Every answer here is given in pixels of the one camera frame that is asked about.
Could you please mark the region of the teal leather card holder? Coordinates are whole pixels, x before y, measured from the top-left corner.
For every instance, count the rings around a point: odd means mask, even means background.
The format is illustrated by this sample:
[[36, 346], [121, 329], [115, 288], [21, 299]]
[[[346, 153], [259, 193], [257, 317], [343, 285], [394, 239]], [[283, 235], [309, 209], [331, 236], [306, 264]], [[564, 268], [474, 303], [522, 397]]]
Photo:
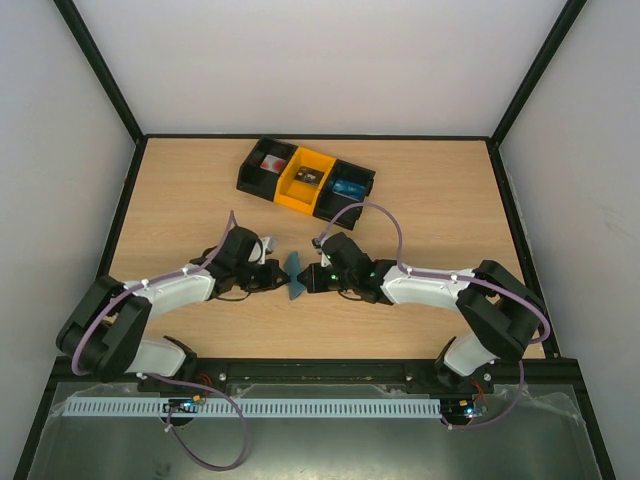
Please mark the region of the teal leather card holder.
[[302, 269], [297, 251], [293, 251], [288, 255], [283, 269], [289, 277], [289, 283], [287, 284], [288, 298], [290, 301], [294, 301], [306, 291], [306, 286], [298, 280], [298, 275], [302, 272]]

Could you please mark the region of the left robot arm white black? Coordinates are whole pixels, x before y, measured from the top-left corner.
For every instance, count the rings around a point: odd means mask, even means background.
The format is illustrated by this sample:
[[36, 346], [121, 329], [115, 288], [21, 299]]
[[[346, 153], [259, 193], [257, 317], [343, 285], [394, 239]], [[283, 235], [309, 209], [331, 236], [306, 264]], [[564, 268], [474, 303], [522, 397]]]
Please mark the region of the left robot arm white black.
[[97, 278], [59, 331], [55, 344], [71, 359], [72, 372], [111, 382], [124, 374], [175, 376], [190, 349], [165, 336], [150, 338], [150, 321], [196, 303], [219, 299], [237, 287], [247, 294], [290, 282], [269, 255], [271, 237], [229, 227], [219, 244], [181, 269], [152, 279], [120, 282]]

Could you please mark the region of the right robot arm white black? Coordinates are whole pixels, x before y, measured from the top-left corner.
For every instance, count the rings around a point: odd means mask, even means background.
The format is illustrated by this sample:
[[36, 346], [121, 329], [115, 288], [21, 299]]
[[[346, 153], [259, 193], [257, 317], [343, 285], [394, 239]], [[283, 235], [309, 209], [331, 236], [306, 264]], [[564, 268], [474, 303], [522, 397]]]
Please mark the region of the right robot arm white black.
[[541, 300], [495, 261], [458, 271], [416, 268], [373, 260], [343, 233], [314, 246], [321, 260], [295, 275], [309, 293], [350, 291], [371, 304], [426, 305], [462, 315], [470, 332], [449, 340], [434, 362], [438, 384], [450, 392], [494, 360], [520, 361], [546, 320]]

